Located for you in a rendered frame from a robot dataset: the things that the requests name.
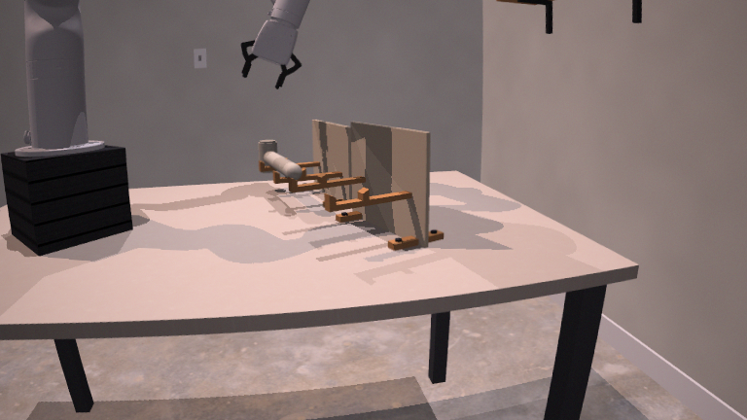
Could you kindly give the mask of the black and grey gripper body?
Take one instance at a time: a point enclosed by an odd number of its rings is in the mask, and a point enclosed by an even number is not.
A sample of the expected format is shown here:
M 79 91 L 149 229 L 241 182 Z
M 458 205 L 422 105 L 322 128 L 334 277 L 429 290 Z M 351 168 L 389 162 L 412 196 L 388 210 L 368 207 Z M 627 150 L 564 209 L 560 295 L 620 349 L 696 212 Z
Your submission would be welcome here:
M 298 31 L 293 26 L 274 19 L 267 20 L 253 45 L 252 54 L 268 62 L 287 66 L 297 37 Z

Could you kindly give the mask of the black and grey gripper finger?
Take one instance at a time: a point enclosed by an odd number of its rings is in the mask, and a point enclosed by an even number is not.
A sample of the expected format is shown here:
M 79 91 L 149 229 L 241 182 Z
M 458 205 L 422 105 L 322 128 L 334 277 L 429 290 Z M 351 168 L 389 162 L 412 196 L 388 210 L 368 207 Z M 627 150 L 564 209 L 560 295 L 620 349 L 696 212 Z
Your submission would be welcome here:
M 249 42 L 244 42 L 244 43 L 241 43 L 242 54 L 243 54 L 243 56 L 244 56 L 244 58 L 245 58 L 245 64 L 244 64 L 244 67 L 243 67 L 243 69 L 242 69 L 242 72 L 241 72 L 241 73 L 243 74 L 243 75 L 242 75 L 242 77 L 244 77 L 244 78 L 247 78 L 247 75 L 248 75 L 248 73 L 249 73 L 250 67 L 251 67 L 251 65 L 252 65 L 252 64 L 251 64 L 251 62 L 252 62 L 252 61 L 253 61 L 254 59 L 256 59 L 256 58 L 257 58 L 257 56 L 255 56 L 255 55 L 254 55 L 254 54 L 252 54 L 252 53 L 251 53 L 250 55 L 248 55 L 248 52 L 247 52 L 247 48 L 248 48 L 248 47 L 251 47 L 251 46 L 253 46 L 253 45 L 254 45 L 254 43 L 255 43 L 255 41 L 256 41 L 256 40 L 254 40 L 254 41 L 249 41 Z M 254 57 L 255 57 L 255 58 L 254 58 Z M 252 60 L 251 60 L 251 59 L 252 59 Z
M 277 83 L 276 83 L 276 86 L 275 86 L 276 89 L 279 89 L 279 87 L 282 87 L 282 85 L 284 83 L 284 80 L 285 80 L 285 77 L 287 75 L 292 74 L 292 72 L 294 73 L 296 70 L 298 70 L 302 66 L 302 64 L 294 56 L 293 53 L 291 55 L 291 59 L 295 62 L 295 65 L 292 68 L 290 68 L 290 69 L 287 69 L 285 64 L 284 65 L 280 64 L 281 65 L 281 69 L 282 69 L 282 73 L 279 75 L 279 78 L 277 80 Z

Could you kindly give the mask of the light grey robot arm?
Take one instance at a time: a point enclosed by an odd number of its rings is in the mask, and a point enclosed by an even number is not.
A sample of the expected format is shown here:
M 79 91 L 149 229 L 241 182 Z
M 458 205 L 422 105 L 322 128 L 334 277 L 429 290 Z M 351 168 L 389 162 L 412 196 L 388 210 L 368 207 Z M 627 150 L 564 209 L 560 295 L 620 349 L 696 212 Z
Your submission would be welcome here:
M 299 29 L 310 0 L 270 1 L 271 19 Z M 88 136 L 80 0 L 24 0 L 24 27 L 30 131 L 23 139 L 30 146 L 16 149 L 16 156 L 103 149 L 105 142 Z

